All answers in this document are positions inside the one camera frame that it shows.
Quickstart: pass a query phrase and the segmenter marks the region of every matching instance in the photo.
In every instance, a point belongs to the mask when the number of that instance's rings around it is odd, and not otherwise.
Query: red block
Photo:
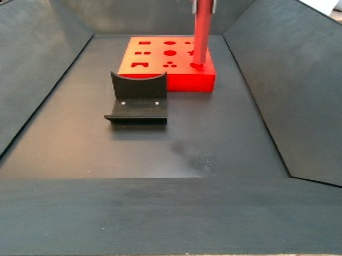
[[[212,92],[215,67],[207,50],[202,67],[192,67],[194,37],[132,37],[119,75],[131,78],[153,77],[164,72],[171,92]]]

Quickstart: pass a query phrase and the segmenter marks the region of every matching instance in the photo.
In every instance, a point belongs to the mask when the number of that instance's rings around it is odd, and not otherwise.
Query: black holder
[[[147,79],[128,78],[111,72],[115,91],[113,123],[167,123],[167,74]]]

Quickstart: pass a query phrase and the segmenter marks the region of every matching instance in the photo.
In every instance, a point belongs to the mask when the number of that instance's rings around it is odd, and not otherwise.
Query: red vertical stick
[[[214,0],[198,0],[196,3],[194,64],[198,66],[206,63],[212,4]]]

